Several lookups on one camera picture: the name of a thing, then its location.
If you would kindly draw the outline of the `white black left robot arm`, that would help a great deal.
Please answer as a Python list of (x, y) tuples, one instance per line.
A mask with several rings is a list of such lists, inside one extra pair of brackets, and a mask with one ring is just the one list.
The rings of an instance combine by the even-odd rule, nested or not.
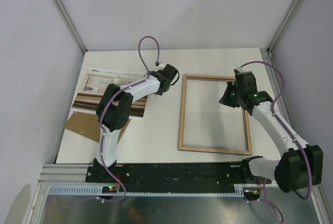
[(115, 176), (112, 167), (116, 161), (116, 149), (121, 129), (129, 120), (132, 104), (150, 94), (163, 95), (179, 79), (179, 71), (169, 65), (160, 63), (157, 71), (132, 83), (107, 86), (96, 109), (100, 126), (99, 154), (93, 167), (103, 182), (111, 181)]

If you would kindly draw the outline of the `printed photo paper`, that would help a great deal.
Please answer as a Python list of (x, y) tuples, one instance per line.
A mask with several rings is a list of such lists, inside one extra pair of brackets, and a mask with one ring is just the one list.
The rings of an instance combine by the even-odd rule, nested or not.
[(77, 112), (95, 114), (108, 85), (113, 83), (117, 86), (123, 86), (144, 77), (144, 74), (89, 67), (71, 109)]

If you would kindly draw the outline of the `wooden picture frame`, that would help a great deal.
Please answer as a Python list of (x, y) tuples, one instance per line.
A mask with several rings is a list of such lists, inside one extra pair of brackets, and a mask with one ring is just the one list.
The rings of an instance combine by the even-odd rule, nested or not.
[(180, 151), (252, 155), (249, 115), (219, 104), (234, 77), (183, 75), (177, 148)]

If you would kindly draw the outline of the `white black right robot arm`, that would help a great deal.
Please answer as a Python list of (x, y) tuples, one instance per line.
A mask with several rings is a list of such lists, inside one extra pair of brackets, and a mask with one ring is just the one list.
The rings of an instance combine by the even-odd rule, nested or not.
[(275, 181), (289, 193), (318, 185), (322, 181), (323, 150), (300, 137), (273, 107), (273, 99), (266, 91), (258, 91), (255, 76), (250, 71), (236, 69), (235, 78), (227, 83), (219, 103), (240, 107), (252, 116), (273, 140), (280, 154), (279, 160), (262, 156), (243, 159), (240, 177), (252, 183), (258, 177)]

